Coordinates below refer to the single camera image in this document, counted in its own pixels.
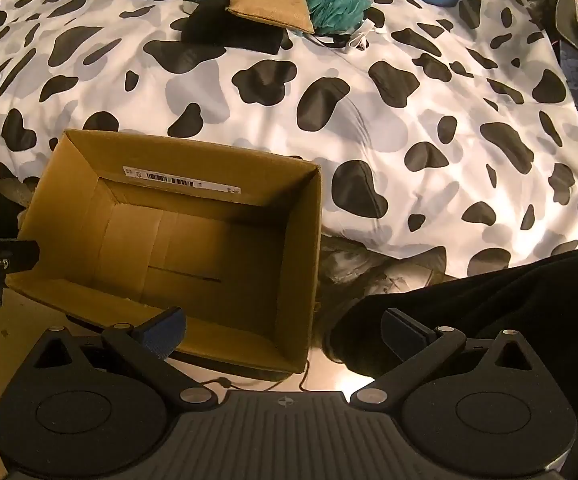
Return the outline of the cow print blanket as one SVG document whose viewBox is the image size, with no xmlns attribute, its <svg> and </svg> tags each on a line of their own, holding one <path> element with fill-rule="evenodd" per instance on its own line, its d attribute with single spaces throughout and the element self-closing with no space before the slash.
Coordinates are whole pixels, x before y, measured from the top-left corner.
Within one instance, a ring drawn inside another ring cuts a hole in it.
<svg viewBox="0 0 578 480">
<path fill-rule="evenodd" d="M 578 249 L 578 111 L 527 0 L 369 0 L 365 47 L 184 44 L 183 0 L 0 0 L 0 174 L 64 129 L 255 148 L 323 170 L 323 229 L 464 276 Z"/>
</svg>

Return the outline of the black cloth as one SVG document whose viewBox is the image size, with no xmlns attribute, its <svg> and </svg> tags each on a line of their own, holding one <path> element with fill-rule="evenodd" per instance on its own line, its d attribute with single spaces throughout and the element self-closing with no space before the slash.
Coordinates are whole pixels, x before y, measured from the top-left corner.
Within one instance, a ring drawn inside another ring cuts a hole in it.
<svg viewBox="0 0 578 480">
<path fill-rule="evenodd" d="M 203 0 L 190 13 L 181 30 L 183 44 L 224 47 L 277 54 L 283 28 L 239 18 L 227 10 L 229 0 Z"/>
</svg>

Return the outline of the tan drawstring pouch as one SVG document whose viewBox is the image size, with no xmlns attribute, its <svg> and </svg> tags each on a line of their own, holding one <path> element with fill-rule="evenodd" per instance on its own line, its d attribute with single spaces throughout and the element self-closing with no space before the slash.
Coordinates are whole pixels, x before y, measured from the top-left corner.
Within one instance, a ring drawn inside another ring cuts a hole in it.
<svg viewBox="0 0 578 480">
<path fill-rule="evenodd" d="M 229 0 L 227 11 L 257 23 L 314 32 L 306 0 Z"/>
</svg>

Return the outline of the brown cardboard box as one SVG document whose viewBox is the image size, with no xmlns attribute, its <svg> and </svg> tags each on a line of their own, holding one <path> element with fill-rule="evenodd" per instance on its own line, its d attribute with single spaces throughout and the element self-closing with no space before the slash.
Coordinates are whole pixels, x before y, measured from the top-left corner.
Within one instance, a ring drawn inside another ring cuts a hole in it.
<svg viewBox="0 0 578 480">
<path fill-rule="evenodd" d="M 145 134 L 68 130 L 19 236 L 8 285 L 100 327 L 182 309 L 178 351 L 292 374 L 311 339 L 321 170 L 302 159 Z"/>
</svg>

